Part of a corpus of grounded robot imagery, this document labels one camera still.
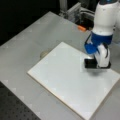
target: black cable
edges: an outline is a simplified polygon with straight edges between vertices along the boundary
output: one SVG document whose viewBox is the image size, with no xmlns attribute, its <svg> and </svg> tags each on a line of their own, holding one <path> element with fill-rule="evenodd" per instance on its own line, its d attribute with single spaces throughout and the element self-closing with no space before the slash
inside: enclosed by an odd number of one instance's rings
<svg viewBox="0 0 120 120">
<path fill-rule="evenodd" d="M 91 33 L 90 33 L 90 35 L 87 37 L 87 39 L 86 39 L 86 41 L 85 41 L 85 45 L 87 44 L 87 42 L 88 42 L 88 40 L 89 40 L 90 37 L 91 37 Z"/>
</svg>

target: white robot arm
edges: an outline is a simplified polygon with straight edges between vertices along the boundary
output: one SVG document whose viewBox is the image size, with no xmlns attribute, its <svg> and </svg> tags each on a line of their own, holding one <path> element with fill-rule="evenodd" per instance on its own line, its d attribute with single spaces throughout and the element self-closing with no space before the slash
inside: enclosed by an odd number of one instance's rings
<svg viewBox="0 0 120 120">
<path fill-rule="evenodd" d="M 118 0 L 100 0 L 95 12 L 91 43 L 85 44 L 87 53 L 94 54 L 94 59 L 85 59 L 86 68 L 110 68 L 108 45 L 111 44 L 115 25 L 120 29 L 120 3 Z"/>
</svg>

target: gray table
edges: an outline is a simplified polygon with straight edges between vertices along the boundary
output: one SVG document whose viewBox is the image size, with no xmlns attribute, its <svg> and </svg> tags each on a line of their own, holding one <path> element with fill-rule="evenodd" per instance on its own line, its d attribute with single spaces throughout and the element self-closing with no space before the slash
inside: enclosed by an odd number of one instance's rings
<svg viewBox="0 0 120 120">
<path fill-rule="evenodd" d="M 0 47 L 0 81 L 42 120 L 81 120 L 81 118 L 27 75 L 40 60 L 40 53 L 64 41 L 84 51 L 90 34 L 49 12 Z M 112 69 L 120 73 L 120 47 L 112 44 Z M 120 119 L 120 84 L 98 110 L 93 120 Z"/>
</svg>

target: cable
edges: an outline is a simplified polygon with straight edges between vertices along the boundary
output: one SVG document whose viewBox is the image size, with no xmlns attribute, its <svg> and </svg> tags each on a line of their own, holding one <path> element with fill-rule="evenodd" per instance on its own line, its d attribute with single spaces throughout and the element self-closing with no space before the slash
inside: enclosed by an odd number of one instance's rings
<svg viewBox="0 0 120 120">
<path fill-rule="evenodd" d="M 85 45 L 87 44 L 87 42 L 88 42 L 88 40 L 89 40 L 90 37 L 91 37 L 91 33 L 90 33 L 90 35 L 87 37 L 87 39 L 86 39 L 86 41 L 85 41 Z"/>
<path fill-rule="evenodd" d="M 83 10 L 83 11 L 80 11 L 80 12 L 83 12 L 83 13 L 84 13 L 84 12 L 86 12 L 86 13 L 91 13 L 91 14 L 93 14 L 93 15 L 94 15 L 94 13 L 93 13 L 93 12 L 91 12 L 91 11 L 87 11 L 87 10 L 86 10 L 86 11 L 84 11 L 84 10 Z"/>
</svg>

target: gray tabletop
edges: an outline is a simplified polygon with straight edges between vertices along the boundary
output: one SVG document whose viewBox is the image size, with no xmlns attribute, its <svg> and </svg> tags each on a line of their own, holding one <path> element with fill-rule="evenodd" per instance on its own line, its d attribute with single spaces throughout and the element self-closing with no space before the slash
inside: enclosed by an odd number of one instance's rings
<svg viewBox="0 0 120 120">
<path fill-rule="evenodd" d="M 0 47 L 0 81 L 42 120 L 82 120 L 40 84 L 27 71 L 40 60 L 40 53 L 60 42 L 84 51 L 89 31 L 51 12 Z M 112 69 L 120 73 L 120 47 L 110 46 Z M 115 87 L 93 120 L 120 119 L 120 83 Z"/>
</svg>

